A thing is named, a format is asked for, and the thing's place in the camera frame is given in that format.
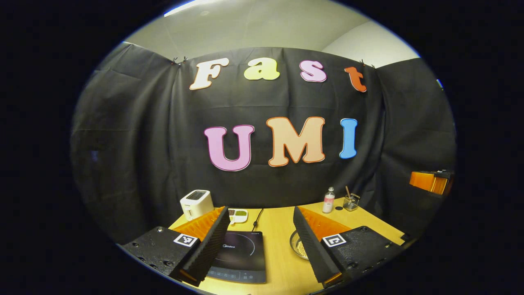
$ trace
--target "white wall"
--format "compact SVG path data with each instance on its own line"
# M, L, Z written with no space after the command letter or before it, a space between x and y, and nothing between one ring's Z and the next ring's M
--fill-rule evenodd
M358 61L363 59L365 64L376 68L420 57L400 37L374 21L349 30L322 52Z

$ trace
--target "white ceiling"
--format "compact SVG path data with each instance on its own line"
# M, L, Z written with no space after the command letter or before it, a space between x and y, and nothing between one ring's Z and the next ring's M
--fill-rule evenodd
M179 60L246 47L322 51L368 21L329 0L218 0L160 16L125 41Z

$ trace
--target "orange letter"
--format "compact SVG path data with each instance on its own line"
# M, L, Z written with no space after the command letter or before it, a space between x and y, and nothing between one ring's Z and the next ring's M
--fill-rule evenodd
M345 68L344 71L350 74L351 85L353 85L356 90L366 92L366 87L360 83L360 79L362 79L363 76L357 72L355 67Z
M225 67L227 65L229 65L229 59L226 57L197 64L198 71L196 71L195 82L191 84L189 89L196 90L209 87L211 81L208 80L208 76L211 75L211 78L215 79L219 76L220 66Z
M298 163L304 149L305 156L302 160L306 163L323 161L326 157L322 153L322 126L325 120L322 117L309 117L302 127L300 135L296 132L291 121L286 117L275 117L267 120L273 130L273 158L269 160L269 166L279 167L289 163L284 156L287 149L293 162Z

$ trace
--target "yellow letter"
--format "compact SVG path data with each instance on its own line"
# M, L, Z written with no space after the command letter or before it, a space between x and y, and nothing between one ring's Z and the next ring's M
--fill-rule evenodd
M296 132L291 121L286 117L275 117L267 120L273 130L273 158L269 160L269 166L279 167L289 163L284 156L287 149L293 162L298 163L304 149L305 156L302 160L306 163L323 161L326 157L322 153L322 126L325 120L322 117L309 117L302 127L300 135Z
M225 67L227 65L229 65L229 59L226 57L197 64L198 71L196 72L195 82L191 84L189 89L196 90L209 87L211 81L208 80L208 76L211 75L211 78L215 79L219 76L220 66Z
M248 80L275 80L280 76L277 72L277 61L269 57L261 57L247 63L249 68L244 72L244 77Z

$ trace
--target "blue letter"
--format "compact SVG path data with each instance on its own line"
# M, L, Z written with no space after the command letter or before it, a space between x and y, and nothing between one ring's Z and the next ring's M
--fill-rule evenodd
M355 129L357 124L355 119L340 120L340 125L344 128L344 146L339 156L343 159L352 158L357 154L357 151L355 151Z

